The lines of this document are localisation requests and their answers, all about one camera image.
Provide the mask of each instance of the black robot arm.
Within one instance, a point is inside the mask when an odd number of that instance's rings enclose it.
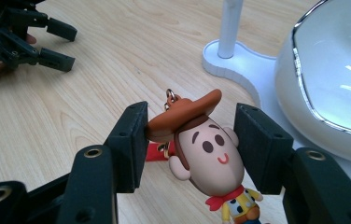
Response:
[[[0,61],[11,68],[21,63],[37,63],[60,71],[70,71],[75,58],[50,49],[40,51],[25,39],[29,27],[47,27],[47,32],[74,41],[77,29],[62,21],[48,18],[35,5],[41,0],[0,0]]]

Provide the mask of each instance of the white stand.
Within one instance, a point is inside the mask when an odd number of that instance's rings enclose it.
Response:
[[[219,40],[204,47],[203,68],[217,77],[240,84],[254,103],[294,138],[294,148],[318,147],[301,135],[287,120],[274,89],[275,57],[259,54],[236,41],[243,0],[224,0]],[[334,156],[351,177],[351,161]]]

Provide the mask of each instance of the wooden table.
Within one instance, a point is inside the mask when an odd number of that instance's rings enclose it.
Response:
[[[238,39],[275,56],[315,2],[246,0]],[[149,118],[160,114],[168,88],[192,100],[221,89],[211,118],[223,126],[232,126],[236,103],[253,105],[244,88],[202,68],[204,46],[219,36],[222,1],[48,0],[37,9],[78,33],[69,43],[30,29],[35,46],[77,60],[68,73],[21,65],[0,75],[0,181],[32,190],[69,173],[75,154],[103,144],[128,105],[147,101]],[[254,188],[248,176],[244,185]],[[167,162],[147,162],[140,189],[119,195],[120,223],[219,223],[206,198],[176,180]],[[262,223],[287,222],[281,199],[264,197]]]

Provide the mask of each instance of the toy figure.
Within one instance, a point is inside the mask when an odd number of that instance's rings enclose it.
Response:
[[[169,159],[173,175],[211,196],[206,203],[210,211],[222,207],[222,223],[230,223],[230,217],[234,223],[260,223],[255,201],[263,198],[241,185],[245,168],[237,135],[208,117],[221,96],[220,90],[213,90],[192,102],[168,90],[167,110],[148,123],[147,137],[154,142],[174,140],[175,156]]]

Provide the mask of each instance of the cowboy hat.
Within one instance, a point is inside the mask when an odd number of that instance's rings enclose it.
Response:
[[[201,115],[210,115],[221,100],[222,92],[213,90],[204,97],[191,101],[175,95],[167,98],[169,106],[166,112],[152,119],[146,128],[147,138],[153,142],[168,142],[173,139],[173,134],[182,125]]]

